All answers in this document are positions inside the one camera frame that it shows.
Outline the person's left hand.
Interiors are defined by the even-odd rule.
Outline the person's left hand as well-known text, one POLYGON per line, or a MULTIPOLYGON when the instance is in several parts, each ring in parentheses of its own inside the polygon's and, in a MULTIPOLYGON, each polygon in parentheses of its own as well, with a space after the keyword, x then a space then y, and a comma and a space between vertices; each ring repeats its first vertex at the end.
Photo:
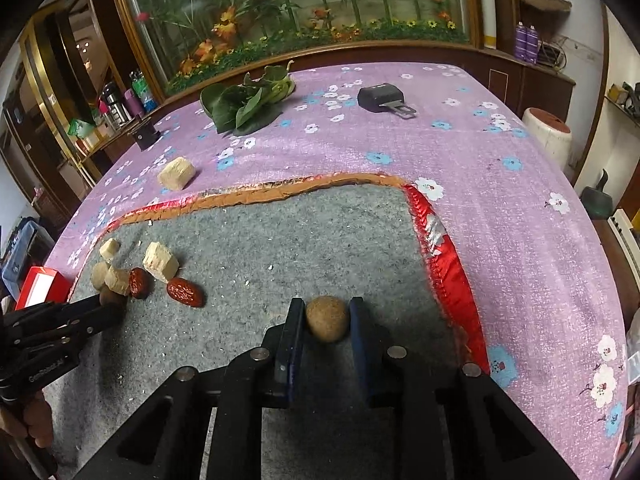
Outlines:
POLYGON ((52 410, 42 391, 37 391, 20 416, 1 408, 1 430, 14 438, 32 437, 38 448, 53 442, 52 410))

